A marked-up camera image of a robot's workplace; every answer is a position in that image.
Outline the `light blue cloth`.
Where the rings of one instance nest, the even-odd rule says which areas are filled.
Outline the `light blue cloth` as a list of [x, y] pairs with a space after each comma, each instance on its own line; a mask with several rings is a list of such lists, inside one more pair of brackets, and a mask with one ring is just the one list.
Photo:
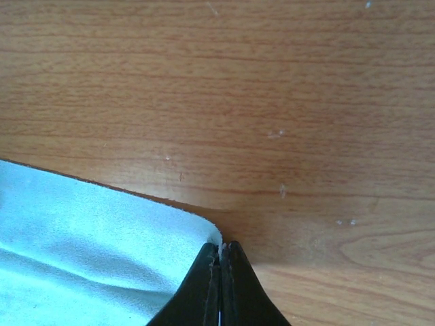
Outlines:
[[198, 215], [3, 161], [1, 324], [146, 325], [206, 243]]

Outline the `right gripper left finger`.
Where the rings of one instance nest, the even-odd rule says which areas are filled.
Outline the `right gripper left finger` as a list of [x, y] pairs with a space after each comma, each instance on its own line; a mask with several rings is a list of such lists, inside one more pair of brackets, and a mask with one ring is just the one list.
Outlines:
[[204, 244], [179, 289], [152, 318], [155, 326], [220, 324], [221, 268], [218, 246]]

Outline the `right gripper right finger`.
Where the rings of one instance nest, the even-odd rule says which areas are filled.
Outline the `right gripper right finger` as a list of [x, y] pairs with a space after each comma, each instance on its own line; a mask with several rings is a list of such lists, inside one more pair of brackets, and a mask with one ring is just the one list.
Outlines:
[[289, 325], [267, 296], [241, 244], [225, 244], [220, 260], [222, 325]]

